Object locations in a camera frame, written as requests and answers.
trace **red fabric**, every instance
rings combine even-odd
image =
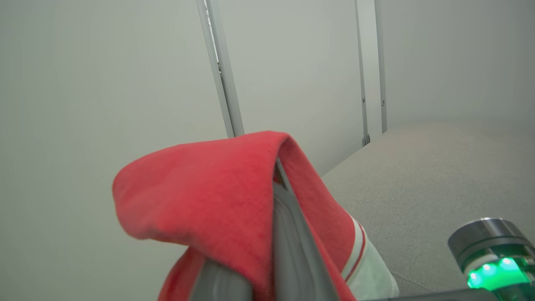
[[[273,168],[279,156],[342,300],[340,272],[355,239],[347,214],[285,133],[177,145],[124,167],[113,182],[117,216],[139,239],[189,245],[159,301],[187,300],[205,257],[245,276],[258,301],[273,300]]]

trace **glowing green light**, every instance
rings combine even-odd
[[[514,259],[503,258],[471,271],[467,284],[473,289],[484,288],[492,291],[513,284],[529,283],[529,281]]]

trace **red towel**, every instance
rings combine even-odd
[[[354,247],[353,219],[288,134],[260,132],[166,148],[116,176],[117,216],[129,235],[190,246],[169,273],[159,301],[187,300],[206,257],[245,276],[255,300],[274,300],[272,179],[277,156],[340,298],[355,300],[340,275]]]

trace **vertical metal strip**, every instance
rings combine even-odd
[[[212,24],[213,39],[216,43],[217,56],[219,58],[219,67],[221,68],[221,78],[225,99],[228,107],[228,113],[232,123],[234,136],[245,134],[243,121],[241,119],[240,106],[238,104],[238,94],[234,85],[234,76],[232,75],[231,61],[228,55],[225,31],[221,19],[221,10],[218,0],[207,0],[208,13]]]
[[[377,25],[377,49],[379,52],[379,86],[381,90],[381,118],[383,133],[386,132],[386,84],[385,84],[385,52],[383,48],[383,17],[380,0],[375,0],[375,20]]]
[[[232,138],[234,137],[234,131],[232,130],[231,117],[230,117],[230,114],[228,113],[225,90],[223,89],[223,83],[221,82],[221,75],[219,74],[219,66],[217,65],[216,52],[212,44],[212,35],[210,34],[210,25],[208,24],[208,16],[206,14],[206,7],[204,6],[204,0],[197,0],[197,9],[199,10],[199,16],[201,17],[202,31],[204,33],[204,40],[206,42],[206,48],[208,50],[208,57],[210,58],[210,65],[212,66],[213,80],[216,83],[217,96],[219,97],[221,113],[223,114],[223,122],[225,123],[227,136],[229,138]]]
[[[361,25],[358,21],[357,0],[355,0],[355,16],[357,20],[358,64],[361,72],[362,123],[364,125],[364,138],[362,140],[362,146],[364,146],[368,144],[368,115],[366,113],[366,89],[364,87],[364,66],[362,65]]]

